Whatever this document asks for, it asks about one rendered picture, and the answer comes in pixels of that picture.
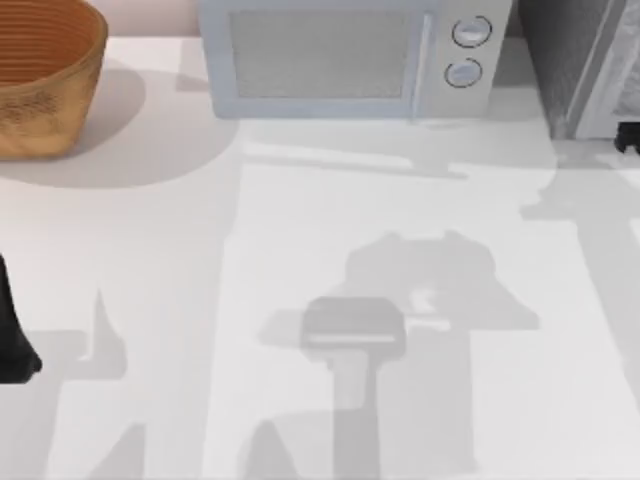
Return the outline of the microwave oven door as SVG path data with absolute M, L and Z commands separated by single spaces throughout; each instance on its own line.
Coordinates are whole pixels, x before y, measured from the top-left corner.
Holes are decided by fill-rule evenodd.
M 411 118 L 438 0 L 197 0 L 215 114 Z

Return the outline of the microwave knob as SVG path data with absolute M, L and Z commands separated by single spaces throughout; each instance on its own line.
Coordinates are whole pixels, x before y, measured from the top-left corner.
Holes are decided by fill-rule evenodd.
M 452 88 L 465 89 L 478 83 L 483 76 L 482 65 L 473 58 L 450 63 L 444 71 L 444 79 Z
M 452 28 L 452 39 L 461 48 L 473 49 L 486 43 L 492 35 L 493 26 L 484 16 L 475 16 L 456 22 Z

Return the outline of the pale microwave oven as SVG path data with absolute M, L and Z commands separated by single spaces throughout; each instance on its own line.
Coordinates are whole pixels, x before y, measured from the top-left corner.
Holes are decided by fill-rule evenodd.
M 513 0 L 197 0 L 222 118 L 473 118 Z

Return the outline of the brown woven basket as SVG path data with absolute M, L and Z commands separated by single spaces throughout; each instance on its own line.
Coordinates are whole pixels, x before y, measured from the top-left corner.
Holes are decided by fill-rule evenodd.
M 0 159 L 72 149 L 108 34 L 104 15 L 87 0 L 0 0 Z

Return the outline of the grey cabinet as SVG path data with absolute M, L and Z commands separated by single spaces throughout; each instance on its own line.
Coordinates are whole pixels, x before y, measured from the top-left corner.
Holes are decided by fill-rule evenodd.
M 640 0 L 518 0 L 550 135 L 611 140 L 640 121 Z

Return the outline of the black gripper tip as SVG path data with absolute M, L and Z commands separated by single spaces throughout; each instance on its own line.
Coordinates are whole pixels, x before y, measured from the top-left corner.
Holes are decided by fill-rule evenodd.
M 18 320 L 6 263 L 0 254 L 0 384 L 26 384 L 42 367 Z

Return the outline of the small black object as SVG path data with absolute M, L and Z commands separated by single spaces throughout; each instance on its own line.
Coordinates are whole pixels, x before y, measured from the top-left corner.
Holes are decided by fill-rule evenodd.
M 640 121 L 620 122 L 614 138 L 614 147 L 622 154 L 632 147 L 640 156 Z

